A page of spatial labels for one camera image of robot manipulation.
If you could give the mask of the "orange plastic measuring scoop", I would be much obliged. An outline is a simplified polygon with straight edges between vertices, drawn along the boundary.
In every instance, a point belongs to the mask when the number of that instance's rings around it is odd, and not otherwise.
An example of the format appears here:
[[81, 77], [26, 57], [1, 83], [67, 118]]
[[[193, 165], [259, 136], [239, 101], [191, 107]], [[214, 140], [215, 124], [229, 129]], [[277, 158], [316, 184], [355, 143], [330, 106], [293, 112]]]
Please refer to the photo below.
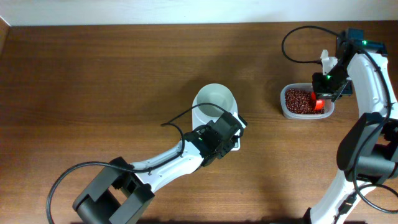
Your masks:
[[322, 110], [324, 108], [325, 102], [322, 99], [317, 99], [317, 96], [314, 92], [311, 93], [311, 99], [313, 103], [313, 109], [315, 111]]

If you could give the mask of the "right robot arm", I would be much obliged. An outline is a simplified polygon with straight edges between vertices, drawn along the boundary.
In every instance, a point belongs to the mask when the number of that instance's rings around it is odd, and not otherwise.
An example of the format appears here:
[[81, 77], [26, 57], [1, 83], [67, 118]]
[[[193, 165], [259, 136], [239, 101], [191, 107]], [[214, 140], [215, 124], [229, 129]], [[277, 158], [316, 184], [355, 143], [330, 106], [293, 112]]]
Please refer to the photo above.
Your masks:
[[315, 98], [335, 102], [356, 95], [359, 119], [341, 141], [338, 172], [323, 198], [304, 216], [307, 223], [344, 223], [366, 195], [397, 177], [397, 100], [387, 71], [386, 46], [359, 29], [336, 38], [336, 55], [322, 54], [323, 71], [312, 76]]

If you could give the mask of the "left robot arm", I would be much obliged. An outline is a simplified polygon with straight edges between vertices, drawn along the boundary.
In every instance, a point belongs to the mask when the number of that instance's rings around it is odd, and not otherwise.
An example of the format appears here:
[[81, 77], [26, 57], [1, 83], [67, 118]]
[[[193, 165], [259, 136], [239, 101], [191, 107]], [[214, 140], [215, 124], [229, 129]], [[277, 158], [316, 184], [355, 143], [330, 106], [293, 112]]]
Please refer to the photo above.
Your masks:
[[237, 145], [246, 125], [240, 115], [223, 113], [151, 159], [128, 164], [115, 158], [75, 199], [73, 209], [84, 223], [136, 223], [156, 191], [224, 157]]

